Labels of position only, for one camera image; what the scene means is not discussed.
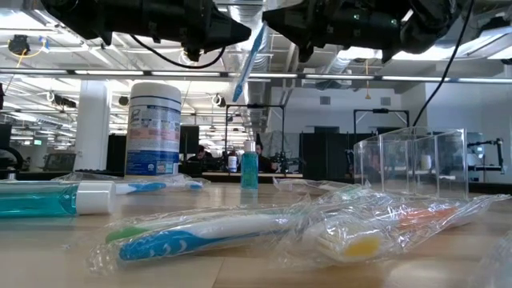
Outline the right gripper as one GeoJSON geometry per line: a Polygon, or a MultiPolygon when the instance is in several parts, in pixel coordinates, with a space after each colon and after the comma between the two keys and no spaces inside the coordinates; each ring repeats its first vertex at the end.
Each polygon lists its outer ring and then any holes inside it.
{"type": "Polygon", "coordinates": [[[404,0],[302,0],[267,10],[269,28],[299,46],[299,61],[307,62],[315,47],[327,44],[344,50],[356,46],[382,52],[389,61],[401,45],[404,0]]]}

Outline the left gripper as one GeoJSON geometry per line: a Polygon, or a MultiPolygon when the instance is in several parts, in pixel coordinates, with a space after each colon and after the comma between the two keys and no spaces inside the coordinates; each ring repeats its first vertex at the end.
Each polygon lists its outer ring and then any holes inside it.
{"type": "Polygon", "coordinates": [[[193,62],[200,53],[248,40],[251,28],[221,12],[212,0],[126,0],[115,10],[117,32],[178,42],[193,62]]]}

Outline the teal mouthwash bottle white cap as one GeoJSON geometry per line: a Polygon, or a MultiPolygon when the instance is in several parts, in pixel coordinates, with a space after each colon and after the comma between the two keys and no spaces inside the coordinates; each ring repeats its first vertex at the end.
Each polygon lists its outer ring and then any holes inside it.
{"type": "Polygon", "coordinates": [[[244,153],[241,158],[241,187],[246,190],[258,188],[258,154],[255,142],[244,142],[244,153]]]}
{"type": "Polygon", "coordinates": [[[0,181],[0,218],[108,214],[115,195],[108,181],[0,181]]]}

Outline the orange yellow toothbrush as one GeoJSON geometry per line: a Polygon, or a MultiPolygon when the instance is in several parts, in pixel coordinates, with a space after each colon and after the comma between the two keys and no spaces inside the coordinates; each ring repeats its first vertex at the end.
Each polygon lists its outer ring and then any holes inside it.
{"type": "Polygon", "coordinates": [[[405,254],[449,228],[475,221],[506,194],[435,198],[357,190],[300,206],[273,253],[286,268],[376,262],[405,254]]]}

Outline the black monitor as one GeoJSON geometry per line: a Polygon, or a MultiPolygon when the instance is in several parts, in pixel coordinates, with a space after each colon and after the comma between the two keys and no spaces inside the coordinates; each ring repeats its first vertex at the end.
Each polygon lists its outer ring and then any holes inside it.
{"type": "Polygon", "coordinates": [[[180,154],[196,154],[199,147],[199,126],[181,126],[180,154]]]}
{"type": "Polygon", "coordinates": [[[0,150],[10,146],[12,125],[0,123],[0,150]]]}

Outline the white disinfecting wipes canister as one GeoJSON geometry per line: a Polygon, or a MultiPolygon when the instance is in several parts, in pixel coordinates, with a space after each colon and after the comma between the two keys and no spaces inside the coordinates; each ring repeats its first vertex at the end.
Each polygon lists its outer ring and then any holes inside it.
{"type": "Polygon", "coordinates": [[[181,91],[168,84],[139,82],[129,98],[127,178],[175,175],[179,166],[181,91]]]}

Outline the long LED light bar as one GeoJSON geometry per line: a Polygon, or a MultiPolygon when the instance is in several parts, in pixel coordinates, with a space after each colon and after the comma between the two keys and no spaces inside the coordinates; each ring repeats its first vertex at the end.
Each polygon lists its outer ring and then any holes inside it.
{"type": "MultiPolygon", "coordinates": [[[[230,81],[238,74],[225,71],[174,71],[174,70],[60,70],[60,69],[27,69],[0,68],[0,74],[16,74],[27,77],[54,78],[129,78],[129,79],[178,79],[185,81],[230,81]]],[[[368,81],[368,82],[440,82],[439,77],[364,75],[364,74],[305,74],[305,73],[251,73],[248,79],[253,80],[334,80],[334,81],[368,81]]]]}

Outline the black cabinet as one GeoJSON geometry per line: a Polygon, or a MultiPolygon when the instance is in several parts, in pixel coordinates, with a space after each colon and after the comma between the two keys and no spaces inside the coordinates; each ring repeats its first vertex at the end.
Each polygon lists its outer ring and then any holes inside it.
{"type": "Polygon", "coordinates": [[[352,134],[300,134],[302,175],[311,180],[354,182],[352,134]]]}

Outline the white round column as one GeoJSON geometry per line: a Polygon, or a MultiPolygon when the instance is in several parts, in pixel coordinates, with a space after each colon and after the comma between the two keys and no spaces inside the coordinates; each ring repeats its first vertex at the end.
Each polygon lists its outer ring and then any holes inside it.
{"type": "Polygon", "coordinates": [[[81,80],[75,170],[106,168],[111,100],[107,81],[81,80]]]}

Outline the black partition panel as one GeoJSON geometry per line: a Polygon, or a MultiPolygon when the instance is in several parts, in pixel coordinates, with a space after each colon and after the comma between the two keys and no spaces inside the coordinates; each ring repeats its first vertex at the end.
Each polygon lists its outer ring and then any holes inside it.
{"type": "Polygon", "coordinates": [[[112,134],[108,139],[106,169],[111,172],[125,171],[126,136],[112,134]]]}

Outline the black ceiling device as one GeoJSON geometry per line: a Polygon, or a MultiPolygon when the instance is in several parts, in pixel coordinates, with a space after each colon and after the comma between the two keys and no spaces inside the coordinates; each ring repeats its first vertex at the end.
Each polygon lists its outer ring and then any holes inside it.
{"type": "Polygon", "coordinates": [[[30,45],[28,43],[28,36],[24,34],[16,34],[8,41],[9,52],[18,56],[28,55],[30,52],[30,45]]]}

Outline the clear acrylic organizer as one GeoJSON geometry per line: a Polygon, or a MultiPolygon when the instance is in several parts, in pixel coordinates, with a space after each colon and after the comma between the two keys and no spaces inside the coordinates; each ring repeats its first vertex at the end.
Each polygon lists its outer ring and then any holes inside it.
{"type": "Polygon", "coordinates": [[[466,131],[408,127],[354,145],[354,181],[376,191],[467,198],[466,131]]]}

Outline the silver ventilation duct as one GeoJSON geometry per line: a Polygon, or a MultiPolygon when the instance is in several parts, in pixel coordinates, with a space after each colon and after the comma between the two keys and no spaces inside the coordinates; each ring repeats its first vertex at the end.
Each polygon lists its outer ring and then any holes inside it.
{"type": "MultiPolygon", "coordinates": [[[[278,0],[234,0],[236,5],[228,6],[230,16],[237,22],[251,28],[251,36],[248,40],[235,44],[238,52],[235,57],[235,63],[238,65],[237,72],[241,72],[244,62],[252,48],[253,42],[262,27],[262,14],[266,10],[272,10],[278,7],[278,0]]],[[[268,37],[269,28],[266,27],[266,33],[262,46],[255,58],[254,66],[250,73],[266,73],[270,67],[270,56],[268,55],[268,37]]],[[[269,84],[263,80],[250,81],[249,78],[244,85],[243,94],[244,103],[265,104],[268,96],[269,84]]]]}

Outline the black gantry frame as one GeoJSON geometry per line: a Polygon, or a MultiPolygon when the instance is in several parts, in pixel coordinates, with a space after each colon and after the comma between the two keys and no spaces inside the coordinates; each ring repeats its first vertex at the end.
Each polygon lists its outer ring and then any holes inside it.
{"type": "Polygon", "coordinates": [[[408,110],[390,110],[387,108],[375,108],[375,109],[356,109],[353,110],[353,134],[357,135],[357,124],[364,119],[366,114],[394,114],[406,127],[410,127],[410,112],[408,110]]]}

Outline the black aluminium table frame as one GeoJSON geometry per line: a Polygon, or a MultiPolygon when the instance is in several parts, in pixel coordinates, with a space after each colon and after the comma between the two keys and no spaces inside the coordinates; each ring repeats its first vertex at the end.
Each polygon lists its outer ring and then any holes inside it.
{"type": "MultiPolygon", "coordinates": [[[[79,172],[84,174],[85,176],[91,176],[92,179],[115,179],[122,178],[122,173],[107,173],[105,171],[93,171],[86,170],[79,172]]],[[[48,181],[54,178],[59,178],[61,176],[67,175],[67,172],[63,171],[55,171],[55,172],[17,172],[14,176],[17,180],[23,181],[48,181]]],[[[297,178],[301,180],[302,178],[298,174],[260,174],[259,175],[259,183],[260,184],[271,184],[274,178],[297,178]]],[[[239,182],[240,176],[238,174],[228,174],[225,172],[205,172],[202,174],[193,175],[193,178],[204,178],[211,182],[228,182],[228,183],[236,183],[239,182]]],[[[469,192],[475,194],[510,194],[512,195],[512,184],[505,183],[483,183],[483,182],[470,182],[469,183],[469,192]]]]}

